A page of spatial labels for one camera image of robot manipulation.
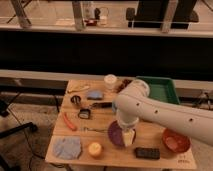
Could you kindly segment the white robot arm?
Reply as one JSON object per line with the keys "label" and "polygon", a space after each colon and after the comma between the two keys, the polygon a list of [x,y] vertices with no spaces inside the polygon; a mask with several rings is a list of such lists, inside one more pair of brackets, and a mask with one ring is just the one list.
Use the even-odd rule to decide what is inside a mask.
{"label": "white robot arm", "polygon": [[117,94],[116,119],[123,130],[134,128],[143,119],[213,146],[213,111],[161,102],[149,94],[148,84],[141,79]]}

